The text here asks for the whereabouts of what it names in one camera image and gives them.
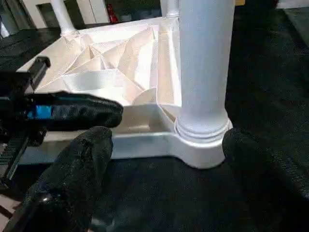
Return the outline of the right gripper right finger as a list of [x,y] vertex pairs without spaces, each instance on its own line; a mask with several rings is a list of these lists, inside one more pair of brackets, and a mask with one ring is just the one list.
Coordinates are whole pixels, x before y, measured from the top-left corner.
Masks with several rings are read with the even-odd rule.
[[260,232],[309,230],[309,160],[279,152],[247,131],[223,139],[225,161]]

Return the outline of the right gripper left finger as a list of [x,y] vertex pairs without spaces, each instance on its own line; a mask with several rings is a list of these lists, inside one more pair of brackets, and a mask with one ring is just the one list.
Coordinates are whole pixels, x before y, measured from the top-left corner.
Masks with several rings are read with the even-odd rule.
[[28,189],[7,231],[88,231],[112,149],[109,128],[96,126],[77,136]]

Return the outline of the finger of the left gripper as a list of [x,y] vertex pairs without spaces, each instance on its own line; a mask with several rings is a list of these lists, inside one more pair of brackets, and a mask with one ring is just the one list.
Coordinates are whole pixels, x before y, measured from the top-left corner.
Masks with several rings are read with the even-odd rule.
[[124,110],[116,101],[83,93],[37,93],[27,95],[27,99],[30,105],[24,111],[25,122],[48,131],[114,128],[120,124]]

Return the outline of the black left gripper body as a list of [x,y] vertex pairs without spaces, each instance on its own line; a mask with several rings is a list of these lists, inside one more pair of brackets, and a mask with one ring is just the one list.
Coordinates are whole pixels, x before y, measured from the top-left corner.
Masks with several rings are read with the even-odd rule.
[[51,63],[48,57],[38,57],[27,71],[0,73],[0,182],[11,179],[28,146],[42,144],[46,129],[30,125],[38,109],[33,94]]

